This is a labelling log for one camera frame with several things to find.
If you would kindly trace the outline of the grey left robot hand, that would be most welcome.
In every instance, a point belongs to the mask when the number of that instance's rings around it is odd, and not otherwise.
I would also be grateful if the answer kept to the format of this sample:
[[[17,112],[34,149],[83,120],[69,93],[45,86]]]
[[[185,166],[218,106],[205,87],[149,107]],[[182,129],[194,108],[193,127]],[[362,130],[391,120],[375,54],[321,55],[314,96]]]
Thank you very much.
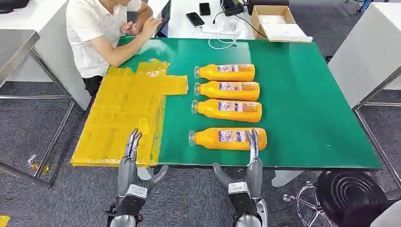
[[[169,167],[164,165],[159,172],[148,180],[141,179],[137,174],[136,154],[142,133],[134,129],[128,137],[125,152],[118,167],[118,196],[121,198],[127,195],[135,195],[147,198],[154,188],[167,175]]]

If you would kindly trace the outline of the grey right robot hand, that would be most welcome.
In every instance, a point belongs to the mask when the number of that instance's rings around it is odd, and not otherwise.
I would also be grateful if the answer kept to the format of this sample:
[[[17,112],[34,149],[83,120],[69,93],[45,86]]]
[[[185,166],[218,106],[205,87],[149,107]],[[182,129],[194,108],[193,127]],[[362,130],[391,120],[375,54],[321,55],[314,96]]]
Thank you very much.
[[[256,129],[245,131],[249,141],[250,161],[244,179],[232,179],[221,168],[218,163],[213,163],[215,176],[228,190],[239,189],[239,185],[246,182],[249,195],[252,199],[261,197],[262,188],[262,161],[259,159],[259,137]]]

